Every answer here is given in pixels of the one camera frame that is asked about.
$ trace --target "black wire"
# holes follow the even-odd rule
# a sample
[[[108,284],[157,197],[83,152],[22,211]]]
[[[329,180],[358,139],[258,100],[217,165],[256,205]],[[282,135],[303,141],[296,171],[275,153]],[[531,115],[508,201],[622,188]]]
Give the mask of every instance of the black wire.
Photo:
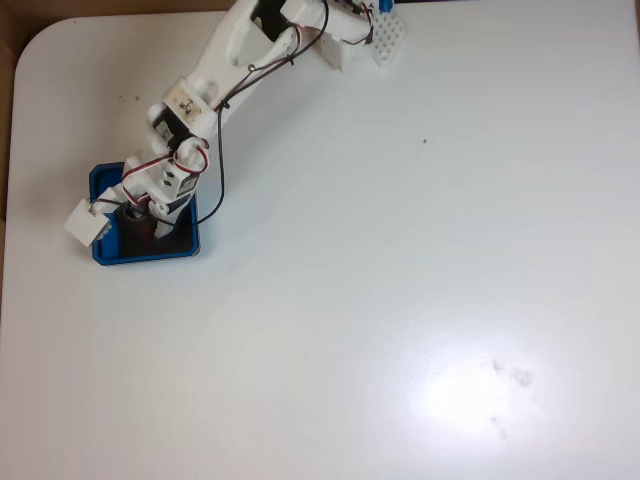
[[[371,38],[372,36],[373,36],[373,26],[371,26],[371,28],[369,29],[369,33],[367,33],[367,36],[358,40],[357,42],[349,42],[347,40],[342,40],[342,41],[347,45],[360,45],[362,42],[366,42],[367,40],[369,40],[369,38]]]
[[[225,181],[224,181],[224,161],[222,159],[222,109],[218,110],[218,157],[220,161],[220,198],[218,199],[218,204],[215,206],[211,213],[205,215],[200,220],[198,220],[195,224],[200,225],[202,222],[209,220],[213,217],[216,212],[222,206],[222,201],[224,200],[224,192],[225,192]]]
[[[225,108],[229,108],[229,100],[231,100],[233,97],[235,97],[239,93],[245,91],[247,88],[255,85],[257,82],[262,80],[267,75],[271,75],[273,72],[278,70],[280,67],[286,65],[287,63],[293,64],[293,60],[295,60],[300,55],[305,53],[307,50],[309,50],[311,47],[313,47],[313,45],[315,45],[316,42],[318,42],[318,40],[320,40],[320,37],[322,37],[322,35],[324,35],[324,32],[327,29],[327,24],[329,23],[329,4],[327,3],[327,0],[322,0],[322,3],[324,4],[324,22],[322,24],[322,28],[320,29],[320,32],[318,33],[318,35],[316,35],[307,45],[305,45],[302,48],[302,50],[298,50],[298,48],[300,46],[300,44],[298,44],[298,47],[296,47],[296,49],[294,50],[294,52],[291,55],[287,55],[286,57],[282,58],[279,63],[277,63],[275,66],[273,66],[273,68],[270,68],[266,72],[258,75],[256,78],[251,80],[249,83],[244,83],[249,78],[249,76],[251,76],[251,74],[253,72],[260,71],[260,70],[263,70],[265,68],[268,68],[271,65],[273,65],[273,62],[271,64],[269,64],[269,65],[264,66],[264,67],[253,68],[252,70],[250,70],[249,73],[242,80],[240,80],[240,82],[238,82],[238,84],[235,87],[233,87],[231,89],[231,91],[227,94],[227,96],[224,97],[222,99],[222,101],[218,104],[218,106],[216,107],[215,110],[216,110],[216,112],[218,114],[218,157],[219,157],[219,162],[220,162],[220,187],[221,187],[220,198],[218,199],[218,203],[216,204],[216,206],[213,208],[213,210],[209,214],[207,214],[204,217],[202,217],[201,219],[197,220],[195,223],[192,223],[191,226],[200,225],[201,223],[206,222],[211,217],[213,217],[216,214],[216,212],[220,209],[220,207],[222,206],[222,202],[224,201],[225,180],[224,180],[224,159],[223,159],[223,155],[222,155],[223,154],[223,151],[222,151],[222,111]],[[103,202],[103,203],[111,203],[111,204],[118,205],[118,206],[125,205],[124,203],[116,202],[114,200],[102,199],[102,198],[99,198],[96,201]],[[149,215],[151,217],[155,218],[160,223],[163,223],[165,225],[169,225],[170,227],[175,227],[176,226],[175,223],[171,223],[171,222],[168,222],[166,220],[163,220],[162,218],[158,218],[155,215],[153,215],[151,212],[148,212],[148,213],[149,213]]]
[[[229,100],[231,100],[233,97],[235,97],[239,93],[245,91],[247,88],[255,85],[257,82],[262,80],[264,77],[266,77],[267,75],[272,74],[273,72],[278,70],[280,67],[282,67],[282,66],[286,65],[287,63],[289,63],[291,60],[295,60],[300,55],[302,55],[307,50],[309,50],[311,47],[313,47],[318,40],[320,40],[320,37],[322,37],[322,35],[324,35],[324,31],[327,29],[327,23],[329,23],[329,4],[327,3],[327,0],[322,0],[322,3],[324,4],[324,23],[323,23],[322,28],[320,29],[320,32],[318,33],[318,35],[313,37],[313,39],[302,48],[302,50],[290,55],[289,57],[283,58],[280,63],[275,65],[270,70],[267,70],[266,72],[262,73],[261,75],[258,75],[256,78],[251,80],[249,83],[245,83],[240,88],[236,87],[233,90],[231,90],[231,92],[229,92],[229,94],[224,98],[224,100],[222,100],[222,102],[220,102],[220,105],[218,106],[218,108],[220,108],[220,106],[226,107],[228,102],[229,102]]]
[[[218,156],[219,156],[219,162],[220,162],[220,186],[221,186],[220,199],[218,200],[218,203],[216,204],[215,208],[211,211],[211,213],[209,213],[208,215],[198,220],[195,223],[196,225],[200,225],[202,222],[209,220],[211,217],[213,217],[222,206],[222,201],[224,200],[225,181],[224,181],[224,160],[223,160],[223,152],[222,152],[222,110],[229,107],[229,100],[231,100],[233,97],[238,95],[240,92],[243,92],[247,88],[251,87],[252,85],[255,85],[257,82],[262,80],[267,75],[272,74],[283,65],[286,65],[289,62],[293,63],[292,62],[293,59],[298,58],[300,55],[302,55],[307,50],[309,50],[318,40],[320,40],[320,37],[324,35],[324,32],[327,29],[327,24],[329,23],[329,4],[327,3],[327,0],[322,0],[322,3],[324,4],[324,22],[322,24],[322,28],[320,29],[320,32],[318,33],[318,35],[316,35],[313,38],[313,40],[311,40],[307,45],[305,45],[300,51],[297,51],[297,48],[296,48],[296,51],[293,54],[283,58],[282,61],[278,63],[276,66],[267,70],[263,74],[258,75],[249,83],[244,83],[248,78],[248,77],[244,77],[238,83],[238,85],[236,85],[231,90],[231,92],[229,92],[229,94],[227,94],[227,96],[224,99],[222,99],[222,101],[218,104],[218,107],[216,108],[216,110],[218,112]]]

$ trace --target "white robotic arm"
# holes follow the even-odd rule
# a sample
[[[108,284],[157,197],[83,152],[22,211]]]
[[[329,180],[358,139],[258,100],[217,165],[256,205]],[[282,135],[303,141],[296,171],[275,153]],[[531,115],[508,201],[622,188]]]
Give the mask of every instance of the white robotic arm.
[[[373,36],[364,4],[238,0],[196,67],[149,109],[150,150],[127,158],[121,183],[96,202],[82,200],[67,220],[67,230],[88,246],[110,228],[105,214],[126,205],[135,215],[155,217],[156,238],[169,233],[209,167],[209,141],[216,130],[221,132],[222,110],[227,116],[233,113],[257,80],[311,46],[304,45],[303,28],[320,30],[310,43],[325,35],[344,42],[345,48]]]

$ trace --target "white plastic part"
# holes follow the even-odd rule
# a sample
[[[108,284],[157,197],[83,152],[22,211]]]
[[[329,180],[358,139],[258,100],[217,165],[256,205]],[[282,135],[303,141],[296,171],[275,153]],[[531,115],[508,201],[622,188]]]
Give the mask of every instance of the white plastic part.
[[[80,200],[64,224],[64,228],[85,247],[91,245],[109,227],[109,218],[100,212],[91,211],[91,204],[85,199]]]
[[[404,43],[407,27],[392,10],[390,13],[373,11],[373,59],[380,68],[389,65]]]
[[[350,45],[336,40],[331,35],[323,35],[318,44],[320,53],[329,65],[344,72],[351,54]]]
[[[336,68],[342,69],[348,49],[338,39],[358,41],[368,34],[370,26],[364,16],[329,1],[325,56]],[[149,202],[154,215],[174,223],[195,193],[199,172],[204,171],[205,163],[195,144],[204,145],[201,139],[213,140],[218,121],[214,109],[240,82],[247,79],[252,71],[251,65],[258,68],[269,65],[274,60],[284,58],[298,46],[297,32],[293,26],[285,29],[275,42],[264,34],[251,20],[257,3],[258,0],[238,0],[215,29],[195,68],[173,84],[163,102],[156,103],[148,110],[150,149],[129,157],[123,173],[168,152],[166,144],[173,138],[174,132],[169,125],[163,126],[162,122],[157,128],[152,128],[165,105],[192,135],[199,138],[183,141],[178,147],[176,159],[163,158],[137,170],[122,183],[103,193],[101,198],[140,205]],[[322,0],[287,0],[281,12],[290,22],[316,29],[322,27],[326,15]],[[253,88],[255,86],[234,96],[233,101],[229,102],[231,105],[225,108],[223,121],[249,96]],[[67,229],[83,244],[90,245],[104,233],[102,228],[108,224],[107,217],[101,212],[109,213],[113,208],[99,204],[99,207],[92,209],[88,202],[81,202],[69,217]],[[156,237],[165,235],[171,229],[170,225],[159,223]]]
[[[334,38],[357,42],[369,33],[366,17],[357,15],[344,5],[329,2],[329,20],[325,34]],[[287,0],[280,12],[290,22],[303,27],[322,28],[325,19],[324,3],[319,0]]]

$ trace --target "white breadboard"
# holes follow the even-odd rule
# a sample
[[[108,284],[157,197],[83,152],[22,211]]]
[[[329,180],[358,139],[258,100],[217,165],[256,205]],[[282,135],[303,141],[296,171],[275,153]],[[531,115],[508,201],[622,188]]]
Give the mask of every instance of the white breadboard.
[[[389,65],[396,57],[407,32],[402,19],[395,12],[373,11],[373,59],[380,68]]]

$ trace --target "wire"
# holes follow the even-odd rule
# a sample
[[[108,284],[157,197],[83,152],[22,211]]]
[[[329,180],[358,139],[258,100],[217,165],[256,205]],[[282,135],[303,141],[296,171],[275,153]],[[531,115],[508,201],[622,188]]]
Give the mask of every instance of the wire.
[[[154,160],[151,160],[150,162],[147,163],[143,163],[142,165],[132,168],[131,170],[129,170],[127,173],[125,173],[122,176],[122,180],[120,180],[120,183],[122,184],[122,190],[124,191],[125,195],[129,198],[129,201],[131,203],[133,203],[136,206],[140,206],[141,200],[144,199],[145,197],[149,197],[148,194],[144,194],[142,195],[140,198],[138,198],[137,200],[135,199],[135,197],[133,195],[131,195],[131,193],[129,192],[129,190],[127,190],[127,188],[124,186],[124,181],[125,179],[127,179],[129,176],[133,175],[134,173],[138,173],[141,172],[142,170],[146,170],[149,167],[153,167],[154,165],[160,163],[163,160],[166,160],[167,158],[170,158],[171,154],[168,155],[164,155],[162,157],[158,157]]]
[[[348,42],[347,40],[342,40],[347,45],[360,45],[362,42],[367,42],[369,39],[373,39],[373,23],[371,23],[371,16],[369,15],[369,7],[367,7],[364,2],[362,2],[360,5],[364,13],[367,15],[367,20],[369,21],[369,33],[367,33],[366,37],[358,40],[357,42]]]
[[[302,44],[302,32],[300,31],[300,26],[299,25],[294,25],[294,27],[296,29],[296,35],[297,35],[297,38],[298,38],[298,45],[296,46],[296,49],[293,51],[293,53],[290,54],[290,55],[287,55],[286,57],[283,57],[281,59],[274,60],[270,64],[265,65],[263,67],[250,68],[249,69],[249,73],[242,80],[240,80],[236,84],[235,87],[233,87],[231,89],[231,91],[222,99],[222,101],[215,108],[215,111],[216,111],[216,113],[218,115],[218,159],[219,159],[219,164],[220,164],[220,187],[221,187],[221,189],[220,189],[220,197],[218,199],[218,203],[213,208],[213,210],[209,214],[207,214],[204,217],[202,217],[201,219],[197,220],[195,223],[192,223],[191,226],[200,225],[201,223],[206,222],[211,217],[213,217],[218,212],[218,210],[222,206],[222,202],[224,201],[224,196],[225,196],[225,191],[226,191],[226,186],[225,186],[226,182],[225,182],[225,177],[224,177],[224,159],[223,159],[223,149],[222,149],[222,111],[225,108],[229,108],[229,100],[231,100],[233,97],[235,97],[239,93],[245,91],[246,89],[252,87],[257,82],[259,82],[260,80],[265,78],[267,75],[271,75],[273,72],[278,70],[280,67],[286,65],[287,63],[293,64],[293,60],[295,60],[300,55],[305,53],[307,50],[309,50],[311,47],[313,47],[313,45],[315,45],[318,42],[318,40],[320,40],[322,35],[324,35],[325,30],[327,29],[327,24],[329,23],[329,3],[328,3],[327,0],[322,0],[322,3],[324,4],[324,22],[322,24],[322,28],[318,32],[318,35],[316,35],[307,45],[305,45],[302,49],[300,49],[300,45]],[[266,70],[262,74],[258,75],[257,77],[255,77],[250,82],[245,83],[254,72],[262,71],[262,70],[265,70],[265,69],[268,69],[268,70]],[[204,172],[209,167],[209,159],[208,159],[208,156],[206,155],[206,153],[204,152],[204,150],[202,150],[200,147],[198,147],[198,151],[205,158],[205,168],[202,171],[200,171],[200,172],[191,171],[191,170],[187,169],[186,167],[184,167],[182,165],[179,165],[177,160],[176,160],[175,165],[178,168],[180,168],[181,170],[184,170],[184,171],[189,172],[189,173],[200,174],[200,173]],[[155,165],[156,163],[158,163],[158,162],[160,162],[162,160],[165,160],[165,159],[167,159],[169,157],[171,157],[171,155],[165,155],[164,157],[156,158],[155,160],[152,160],[151,162],[145,163],[144,165],[141,165],[139,167],[136,167],[134,169],[129,170],[122,177],[122,189],[124,190],[125,194],[129,197],[129,200],[132,201],[132,203],[134,203],[135,205],[139,206],[138,201],[140,201],[142,198],[144,198],[145,196],[148,196],[148,195],[143,195],[143,197],[141,197],[140,199],[138,199],[138,201],[136,201],[133,198],[133,196],[131,196],[130,193],[127,192],[127,190],[124,188],[124,180],[125,180],[125,178],[127,178],[129,175],[131,175],[133,173],[136,173],[136,172],[138,172],[140,170],[143,170],[145,168],[149,168],[149,167]],[[97,202],[104,202],[104,203],[111,203],[111,204],[118,205],[118,206],[125,205],[124,203],[116,202],[114,200],[107,200],[107,199],[101,199],[101,198],[98,198],[96,201]],[[153,215],[151,212],[148,212],[148,214],[151,217],[153,217],[154,219],[156,219],[160,223],[163,223],[165,225],[169,225],[171,227],[175,227],[175,223],[171,223],[171,222],[168,222],[168,221],[166,221],[166,220],[164,220],[162,218],[158,218],[155,215]]]
[[[218,158],[220,160],[220,198],[218,199],[218,203],[211,210],[211,213],[205,215],[200,220],[198,220],[195,224],[200,225],[202,222],[206,222],[211,217],[213,217],[216,212],[222,206],[222,202],[224,201],[224,192],[225,192],[225,181],[224,181],[224,161],[222,159],[222,109],[218,110]]]
[[[271,68],[270,70],[267,70],[266,72],[258,75],[256,78],[254,78],[253,80],[251,80],[248,83],[243,84],[240,87],[238,87],[238,86],[234,87],[229,92],[229,94],[220,102],[220,105],[218,105],[218,108],[221,108],[221,107],[225,107],[226,108],[228,103],[229,103],[229,100],[231,100],[233,97],[235,97],[239,93],[245,91],[247,88],[252,87],[253,85],[255,85],[257,82],[262,80],[267,75],[271,75],[273,72],[278,70],[280,67],[282,67],[282,66],[286,65],[287,63],[295,60],[300,55],[302,55],[307,50],[309,50],[311,47],[313,47],[318,40],[320,40],[320,37],[322,37],[322,35],[324,35],[324,31],[327,29],[327,23],[329,23],[329,4],[327,3],[327,0],[322,0],[322,3],[324,4],[324,23],[322,24],[322,28],[320,29],[320,32],[318,33],[318,35],[313,37],[313,39],[309,43],[307,43],[300,51],[298,51],[298,52],[296,52],[296,53],[294,53],[294,54],[292,54],[292,55],[290,55],[288,57],[285,57],[285,58],[281,59],[280,62],[277,63],[276,65],[274,65],[273,68]]]
[[[202,155],[202,158],[204,159],[204,167],[202,168],[202,170],[192,170],[190,168],[185,167],[184,165],[178,163],[178,152],[176,151],[173,159],[174,161],[174,165],[176,167],[178,167],[180,170],[182,170],[183,172],[187,172],[190,173],[192,175],[200,175],[202,172],[205,172],[208,168],[209,168],[209,155],[207,155],[207,152],[205,152],[202,147],[197,146],[196,150],[198,150],[198,152],[200,152],[200,155]]]
[[[218,157],[220,162],[220,187],[221,187],[220,198],[218,200],[218,203],[214,207],[214,209],[211,211],[211,213],[209,213],[208,215],[205,215],[203,218],[198,220],[196,222],[196,225],[200,225],[202,222],[205,222],[206,220],[209,220],[211,217],[213,217],[216,214],[216,212],[220,209],[220,207],[222,206],[222,202],[224,201],[225,180],[224,180],[224,159],[223,159],[223,149],[222,149],[222,111],[224,110],[224,108],[229,107],[229,100],[231,100],[233,97],[238,95],[240,92],[246,90],[247,88],[251,87],[255,83],[259,82],[267,75],[272,74],[283,65],[286,65],[287,63],[289,63],[289,61],[293,61],[294,59],[298,58],[300,55],[302,55],[307,50],[309,50],[318,40],[320,40],[320,37],[324,35],[324,32],[327,29],[327,24],[329,23],[329,4],[327,3],[327,0],[322,0],[322,3],[324,4],[324,22],[322,24],[322,28],[320,29],[320,32],[318,33],[318,35],[316,35],[307,45],[305,45],[302,48],[302,50],[297,51],[298,49],[296,48],[296,51],[290,55],[291,60],[289,60],[289,57],[282,59],[280,63],[276,64],[273,68],[271,68],[270,70],[267,70],[265,73],[258,75],[249,83],[245,83],[245,81],[248,78],[248,75],[247,75],[227,94],[227,96],[216,107],[216,111],[218,113]]]

